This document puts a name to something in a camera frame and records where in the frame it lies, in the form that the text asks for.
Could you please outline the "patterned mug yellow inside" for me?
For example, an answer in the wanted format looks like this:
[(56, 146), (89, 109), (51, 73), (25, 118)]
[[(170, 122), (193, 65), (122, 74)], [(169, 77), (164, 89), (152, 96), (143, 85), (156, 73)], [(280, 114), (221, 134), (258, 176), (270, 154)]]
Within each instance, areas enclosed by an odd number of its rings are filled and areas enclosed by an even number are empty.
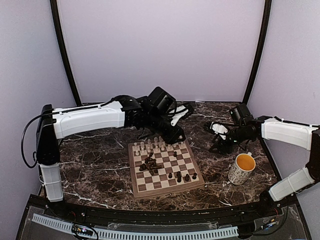
[(251, 152), (239, 154), (228, 171), (228, 180), (234, 185), (244, 184), (256, 168)]

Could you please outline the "wooden chess board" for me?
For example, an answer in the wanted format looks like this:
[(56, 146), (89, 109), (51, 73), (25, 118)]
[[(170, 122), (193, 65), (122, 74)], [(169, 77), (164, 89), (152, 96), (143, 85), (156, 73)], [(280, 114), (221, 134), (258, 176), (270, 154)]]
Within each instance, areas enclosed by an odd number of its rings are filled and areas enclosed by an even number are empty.
[[(148, 170), (139, 171), (145, 158), (153, 153), (157, 164), (163, 168), (153, 176)], [(128, 157), (132, 191), (135, 199), (148, 199), (171, 193), (179, 193), (199, 189), (205, 186), (205, 181), (196, 163), (195, 156), (187, 140), (173, 145), (166, 144), (160, 138), (128, 144)], [(177, 182), (177, 172), (181, 172), (181, 182)]]

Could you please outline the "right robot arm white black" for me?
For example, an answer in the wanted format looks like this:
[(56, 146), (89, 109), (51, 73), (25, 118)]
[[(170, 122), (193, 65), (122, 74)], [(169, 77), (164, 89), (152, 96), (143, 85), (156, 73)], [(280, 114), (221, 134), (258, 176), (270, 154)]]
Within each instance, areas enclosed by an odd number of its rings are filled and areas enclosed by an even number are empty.
[(212, 153), (230, 154), (234, 145), (254, 142), (257, 138), (275, 140), (299, 146), (310, 152), (304, 167), (291, 173), (260, 194), (255, 213), (266, 217), (275, 203), (294, 193), (299, 193), (320, 181), (320, 127), (318, 125), (288, 121), (272, 116), (253, 117), (246, 104), (229, 111), (233, 123), (206, 122), (204, 129), (214, 135)]

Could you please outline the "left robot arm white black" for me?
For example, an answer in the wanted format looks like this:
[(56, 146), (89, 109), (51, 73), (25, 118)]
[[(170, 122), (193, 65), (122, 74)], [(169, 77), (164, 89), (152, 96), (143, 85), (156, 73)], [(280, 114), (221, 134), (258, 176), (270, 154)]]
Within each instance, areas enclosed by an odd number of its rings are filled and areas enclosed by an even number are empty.
[(34, 164), (27, 167), (39, 166), (51, 210), (58, 217), (67, 218), (71, 208), (63, 201), (59, 140), (93, 130), (135, 127), (149, 129), (172, 145), (186, 139), (178, 121), (192, 113), (189, 104), (178, 106), (176, 99), (159, 86), (139, 98), (118, 95), (107, 102), (72, 108), (53, 108), (47, 104), (40, 115), (30, 120), (38, 121), (38, 126), (32, 154)]

